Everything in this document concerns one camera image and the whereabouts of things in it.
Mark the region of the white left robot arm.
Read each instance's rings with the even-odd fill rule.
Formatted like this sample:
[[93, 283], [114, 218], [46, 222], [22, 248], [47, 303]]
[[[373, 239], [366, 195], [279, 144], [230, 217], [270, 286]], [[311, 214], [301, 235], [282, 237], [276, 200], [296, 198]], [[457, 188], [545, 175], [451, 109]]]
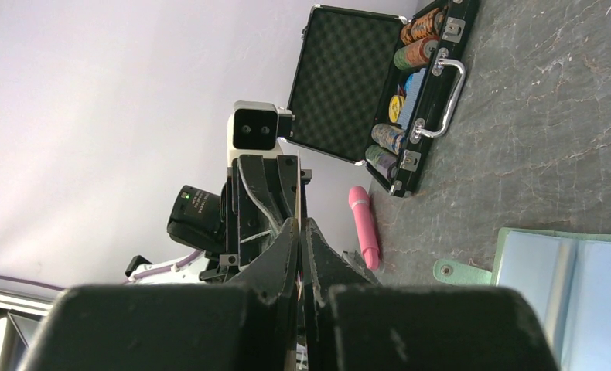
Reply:
[[220, 193], [183, 186], [166, 232], [192, 252], [156, 264], [137, 255], [125, 272], [128, 284], [231, 280], [269, 250], [286, 220], [303, 216], [300, 192], [311, 178], [296, 155], [242, 155], [227, 169]]

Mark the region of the black poker chip case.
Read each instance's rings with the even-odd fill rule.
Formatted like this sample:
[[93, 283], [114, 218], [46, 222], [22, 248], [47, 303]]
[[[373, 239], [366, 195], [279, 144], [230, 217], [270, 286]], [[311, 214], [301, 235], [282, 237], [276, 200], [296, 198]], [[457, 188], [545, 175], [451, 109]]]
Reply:
[[[401, 29], [412, 19], [447, 7], [436, 51], [427, 66], [405, 143], [390, 182], [367, 163], [377, 145], [376, 124], [393, 124], [388, 105], [406, 95], [408, 77], [422, 68], [399, 70], [393, 63], [406, 46]], [[448, 130], [466, 79], [462, 56], [480, 8], [477, 1], [433, 1], [411, 18], [314, 5], [302, 31], [302, 48], [287, 108], [295, 115], [286, 141], [363, 165], [391, 195], [418, 191], [432, 142]]]

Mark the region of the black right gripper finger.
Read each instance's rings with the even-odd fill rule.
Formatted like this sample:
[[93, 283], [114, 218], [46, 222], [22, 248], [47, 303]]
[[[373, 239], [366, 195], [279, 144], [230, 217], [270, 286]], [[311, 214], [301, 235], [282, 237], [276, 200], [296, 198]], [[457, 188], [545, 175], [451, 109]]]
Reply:
[[556, 370], [532, 307], [494, 286], [381, 286], [303, 222], [312, 370]]

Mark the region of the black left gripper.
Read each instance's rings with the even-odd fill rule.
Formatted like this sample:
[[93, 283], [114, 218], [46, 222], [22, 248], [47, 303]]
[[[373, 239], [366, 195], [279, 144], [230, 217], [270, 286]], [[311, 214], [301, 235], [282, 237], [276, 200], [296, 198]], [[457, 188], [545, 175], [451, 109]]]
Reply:
[[167, 282], [230, 281], [71, 288], [21, 369], [293, 370], [297, 157], [241, 155], [237, 167], [219, 196], [183, 186], [167, 224], [173, 241], [194, 249], [166, 264]]

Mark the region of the brown chip stack top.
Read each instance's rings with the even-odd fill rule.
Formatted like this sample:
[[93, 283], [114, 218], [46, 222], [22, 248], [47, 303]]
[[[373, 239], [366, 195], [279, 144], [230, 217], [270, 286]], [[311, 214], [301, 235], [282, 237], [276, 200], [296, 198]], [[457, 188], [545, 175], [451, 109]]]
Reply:
[[436, 8], [425, 15], [412, 19], [401, 29], [400, 38], [405, 45], [429, 36], [438, 36], [442, 30], [447, 7]]

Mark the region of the yellow poker chip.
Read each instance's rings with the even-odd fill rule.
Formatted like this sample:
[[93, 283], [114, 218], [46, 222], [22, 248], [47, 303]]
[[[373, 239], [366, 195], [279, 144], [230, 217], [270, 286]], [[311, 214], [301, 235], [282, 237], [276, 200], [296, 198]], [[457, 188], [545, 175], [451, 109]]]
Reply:
[[400, 114], [403, 110], [404, 107], [404, 103], [405, 103], [405, 97], [395, 94], [389, 102], [388, 105], [388, 119], [391, 123], [393, 124], [397, 124], [398, 123], [398, 119], [400, 117]]

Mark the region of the green card holder wallet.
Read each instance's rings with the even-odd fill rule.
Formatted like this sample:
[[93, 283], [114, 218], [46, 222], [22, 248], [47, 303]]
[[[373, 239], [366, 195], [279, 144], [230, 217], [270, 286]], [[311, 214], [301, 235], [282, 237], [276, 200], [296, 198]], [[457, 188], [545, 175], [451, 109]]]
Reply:
[[439, 259], [444, 284], [519, 291], [562, 370], [611, 370], [611, 235], [504, 227], [487, 271]]

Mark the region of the pink handled tool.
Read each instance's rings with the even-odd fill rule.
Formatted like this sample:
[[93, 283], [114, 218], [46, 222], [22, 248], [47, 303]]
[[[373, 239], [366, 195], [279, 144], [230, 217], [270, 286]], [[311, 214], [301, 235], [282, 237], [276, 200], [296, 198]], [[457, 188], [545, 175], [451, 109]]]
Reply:
[[360, 246], [360, 254], [368, 269], [374, 271], [381, 263], [381, 250], [367, 190], [359, 185], [349, 191], [348, 203], [353, 213]]

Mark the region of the blue playing card deck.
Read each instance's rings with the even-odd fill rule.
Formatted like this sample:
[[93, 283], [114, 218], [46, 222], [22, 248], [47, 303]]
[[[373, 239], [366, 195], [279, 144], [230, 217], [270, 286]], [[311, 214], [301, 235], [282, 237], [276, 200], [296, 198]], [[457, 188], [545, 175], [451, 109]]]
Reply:
[[398, 117], [398, 125], [402, 130], [407, 131], [411, 123], [411, 116], [415, 111], [415, 106], [418, 102], [418, 95], [422, 83], [426, 77], [427, 69], [422, 68], [418, 72], [411, 74], [405, 81], [405, 99]]

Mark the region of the green brown chip stack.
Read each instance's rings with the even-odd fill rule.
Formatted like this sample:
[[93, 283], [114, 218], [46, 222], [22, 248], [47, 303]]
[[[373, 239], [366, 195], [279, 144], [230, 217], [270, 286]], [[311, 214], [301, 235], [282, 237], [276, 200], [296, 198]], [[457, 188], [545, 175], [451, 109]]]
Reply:
[[388, 181], [397, 174], [397, 156], [380, 145], [371, 145], [365, 151], [367, 163], [373, 166]]

